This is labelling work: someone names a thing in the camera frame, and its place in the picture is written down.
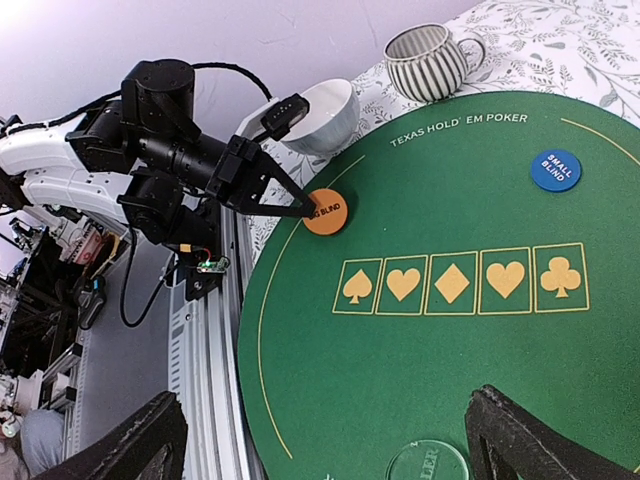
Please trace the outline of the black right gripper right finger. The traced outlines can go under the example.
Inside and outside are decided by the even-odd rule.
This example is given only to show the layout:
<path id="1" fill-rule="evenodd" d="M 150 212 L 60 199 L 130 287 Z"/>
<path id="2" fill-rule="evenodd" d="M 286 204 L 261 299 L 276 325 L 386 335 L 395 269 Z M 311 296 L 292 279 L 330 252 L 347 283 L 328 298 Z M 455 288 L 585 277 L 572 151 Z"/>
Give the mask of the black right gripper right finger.
<path id="1" fill-rule="evenodd" d="M 629 470 L 551 429 L 492 385 L 465 413 L 475 479 L 637 479 Z"/>

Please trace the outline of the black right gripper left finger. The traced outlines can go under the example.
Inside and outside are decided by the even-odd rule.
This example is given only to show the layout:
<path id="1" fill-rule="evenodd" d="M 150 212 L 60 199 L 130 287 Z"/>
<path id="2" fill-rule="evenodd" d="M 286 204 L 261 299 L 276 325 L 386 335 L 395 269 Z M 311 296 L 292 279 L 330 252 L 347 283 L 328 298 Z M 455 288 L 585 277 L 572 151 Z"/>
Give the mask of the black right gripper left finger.
<path id="1" fill-rule="evenodd" d="M 181 479 L 188 425 L 177 395 L 163 391 L 102 439 L 39 479 Z"/>

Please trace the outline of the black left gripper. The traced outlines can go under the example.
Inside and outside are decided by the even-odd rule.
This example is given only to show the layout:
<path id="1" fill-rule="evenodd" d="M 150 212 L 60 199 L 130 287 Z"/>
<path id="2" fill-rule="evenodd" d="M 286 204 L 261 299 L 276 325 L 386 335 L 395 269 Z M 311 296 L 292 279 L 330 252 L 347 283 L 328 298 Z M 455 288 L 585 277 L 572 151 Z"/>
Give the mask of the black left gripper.
<path id="1" fill-rule="evenodd" d="M 275 179 L 298 206 L 260 204 Z M 312 218 L 316 204 L 255 141 L 234 135 L 227 143 L 205 187 L 225 207 L 244 215 Z"/>

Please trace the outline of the orange big blind button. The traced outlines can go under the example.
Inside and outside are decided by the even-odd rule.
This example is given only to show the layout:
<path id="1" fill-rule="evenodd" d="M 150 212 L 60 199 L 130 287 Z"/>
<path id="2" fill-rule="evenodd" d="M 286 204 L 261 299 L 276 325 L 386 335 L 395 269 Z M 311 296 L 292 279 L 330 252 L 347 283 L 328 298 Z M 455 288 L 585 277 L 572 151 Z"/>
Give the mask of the orange big blind button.
<path id="1" fill-rule="evenodd" d="M 347 223 L 348 205 L 344 197 L 329 188 L 310 193 L 316 209 L 311 218 L 304 218 L 305 227 L 313 234 L 330 236 L 338 233 Z"/>

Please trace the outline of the blue small blind button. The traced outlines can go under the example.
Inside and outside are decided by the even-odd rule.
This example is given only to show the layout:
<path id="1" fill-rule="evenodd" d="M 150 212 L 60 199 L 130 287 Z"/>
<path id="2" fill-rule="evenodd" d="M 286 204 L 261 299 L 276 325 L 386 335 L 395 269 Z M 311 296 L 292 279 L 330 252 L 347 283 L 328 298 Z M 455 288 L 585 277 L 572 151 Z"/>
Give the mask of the blue small blind button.
<path id="1" fill-rule="evenodd" d="M 551 193 L 573 189 L 581 180 L 582 164 L 571 152 L 551 149 L 538 154 L 531 163 L 530 175 L 536 186 Z"/>

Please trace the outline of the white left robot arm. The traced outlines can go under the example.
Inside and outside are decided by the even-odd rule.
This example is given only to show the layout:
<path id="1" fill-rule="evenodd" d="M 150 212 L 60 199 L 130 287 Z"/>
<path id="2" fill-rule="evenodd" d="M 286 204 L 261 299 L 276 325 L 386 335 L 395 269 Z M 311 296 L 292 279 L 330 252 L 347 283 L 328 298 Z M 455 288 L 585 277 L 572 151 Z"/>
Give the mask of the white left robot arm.
<path id="1" fill-rule="evenodd" d="M 179 250 L 213 247 L 219 221 L 186 195 L 244 214 L 310 218 L 316 205 L 263 150 L 310 110 L 300 95 L 269 98 L 227 141 L 195 123 L 197 66 L 139 62 L 110 94 L 54 120 L 1 124 L 1 201 L 99 214 Z"/>

